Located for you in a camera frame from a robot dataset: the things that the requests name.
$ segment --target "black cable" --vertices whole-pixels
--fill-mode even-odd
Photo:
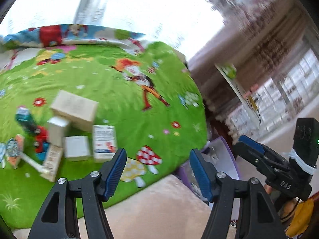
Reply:
[[[296,207],[297,207],[298,204],[299,204],[299,201],[300,201],[300,199],[298,198],[298,200],[297,200],[295,206],[293,207],[292,211],[290,211],[289,214],[286,215],[285,217],[280,218],[280,220],[284,220],[284,219],[286,219],[287,217],[289,217],[289,216],[295,211]]]

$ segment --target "green blanket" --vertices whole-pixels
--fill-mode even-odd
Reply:
[[[142,80],[136,76],[141,74],[153,86],[140,84]],[[145,146],[162,158],[156,166],[158,174],[146,169],[141,176],[146,186],[174,171],[188,159],[191,149],[202,148],[206,142],[205,113],[197,86],[172,48],[161,42],[148,45],[137,55],[116,46],[89,44],[38,50],[37,56],[0,74],[0,142],[23,134],[24,152],[38,161],[34,138],[23,132],[14,115],[17,107],[25,105],[35,121],[46,127],[53,116],[50,104],[60,89],[98,101],[95,124],[115,126],[118,147],[125,148],[129,158],[137,159],[138,151]],[[72,135],[88,136],[92,151],[91,133],[72,128],[68,136]],[[82,178],[100,166],[93,158],[79,162],[63,158],[57,178]],[[0,169],[0,179],[3,219],[10,227],[31,227],[53,183],[23,160],[17,169],[7,163]],[[134,180],[120,181],[115,195],[104,206],[141,189]],[[77,211],[82,217],[80,200]]]

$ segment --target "mushroom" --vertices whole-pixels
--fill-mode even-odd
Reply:
[[[123,182],[131,182],[135,180],[136,186],[142,188],[146,185],[145,181],[140,177],[140,175],[146,174],[146,169],[143,164],[139,161],[126,158],[126,164],[120,178]]]
[[[137,152],[137,159],[142,164],[146,164],[151,173],[159,173],[154,165],[161,164],[162,159],[156,153],[154,153],[153,149],[149,146],[143,146],[141,150]]]

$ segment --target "storage box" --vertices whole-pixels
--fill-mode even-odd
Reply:
[[[56,173],[59,169],[60,161],[63,155],[63,148],[50,146],[43,162],[43,167],[49,170],[49,173],[42,173],[41,176],[51,182],[55,181]]]
[[[48,142],[54,146],[62,147],[63,138],[66,136],[70,121],[59,116],[54,116],[48,121]]]
[[[116,153],[116,134],[113,126],[93,126],[93,155],[96,162],[105,162]]]
[[[72,126],[91,132],[98,102],[60,90],[50,108],[55,115],[70,120]]]
[[[69,161],[87,160],[90,156],[87,136],[64,138],[64,157]]]

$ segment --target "small white box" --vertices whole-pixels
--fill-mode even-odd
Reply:
[[[64,157],[69,161],[87,160],[90,156],[87,136],[64,138]]]
[[[55,115],[71,121],[75,128],[91,132],[98,102],[60,90],[50,108]]]
[[[116,153],[115,127],[93,126],[93,155],[96,162],[105,162],[113,158]]]
[[[54,116],[50,118],[47,123],[48,142],[54,146],[62,147],[63,138],[65,137],[70,121],[59,116]]]
[[[42,173],[41,176],[51,182],[55,181],[56,173],[58,171],[60,161],[63,155],[63,148],[56,146],[49,146],[43,167],[49,170],[49,173]]]

